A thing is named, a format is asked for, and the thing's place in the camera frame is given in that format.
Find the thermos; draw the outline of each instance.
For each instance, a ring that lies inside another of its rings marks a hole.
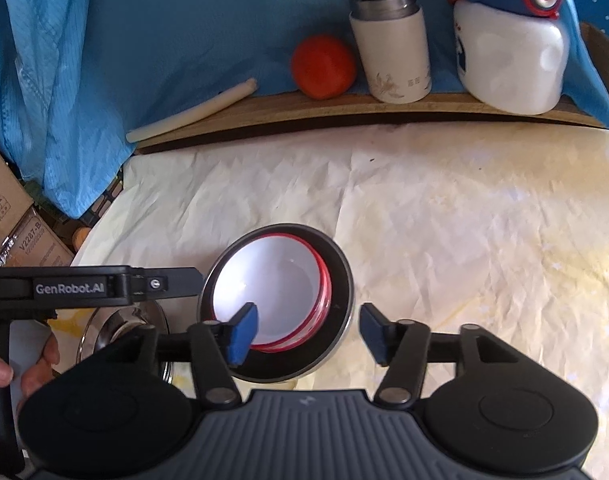
[[[405,104],[431,90],[424,16],[416,0],[350,0],[369,91],[385,103]]]

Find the metal pot lid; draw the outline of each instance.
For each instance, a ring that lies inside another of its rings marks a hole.
[[[137,326],[153,325],[160,333],[169,333],[169,324],[157,301],[143,301],[132,306],[109,306],[97,308],[84,329],[78,351],[76,364],[86,359],[94,352],[105,348],[120,336]],[[171,383],[173,363],[160,363],[159,376]]]
[[[234,377],[251,383],[276,383],[314,371],[338,348],[351,321],[354,283],[351,268],[341,248],[326,234],[301,224],[275,224],[246,234],[226,248],[204,282],[198,301],[199,321],[213,319],[212,295],[220,270],[240,247],[258,236],[288,233],[307,241],[325,261],[331,276],[331,308],[318,332],[302,345],[283,352],[249,350],[244,363],[231,370]]]

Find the blue backdrop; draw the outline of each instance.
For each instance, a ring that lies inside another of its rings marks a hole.
[[[609,0],[577,0],[609,33]],[[433,91],[462,91],[452,8],[419,0]],[[255,77],[260,94],[296,89],[288,60],[310,34],[352,42],[348,0],[0,0],[0,149],[70,216],[81,215],[133,147],[129,129]],[[609,126],[609,96],[572,35],[565,93]],[[354,91],[366,91],[359,79]]]

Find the orange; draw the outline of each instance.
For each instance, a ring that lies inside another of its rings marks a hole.
[[[321,34],[300,43],[291,57],[291,75],[313,99],[344,94],[356,79],[356,60],[341,40]]]

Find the white tablecloth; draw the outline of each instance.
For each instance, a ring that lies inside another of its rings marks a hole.
[[[479,323],[582,390],[600,414],[586,468],[609,479],[609,132],[364,126],[136,156],[76,263],[207,272],[236,238],[275,222],[339,243],[357,305],[440,332]],[[174,331],[196,319],[195,298],[163,305]],[[54,323],[63,367],[87,317]],[[175,383],[190,390],[183,370]],[[354,323],[325,366],[282,387],[373,392],[382,374]],[[425,392],[450,376],[430,365]]]

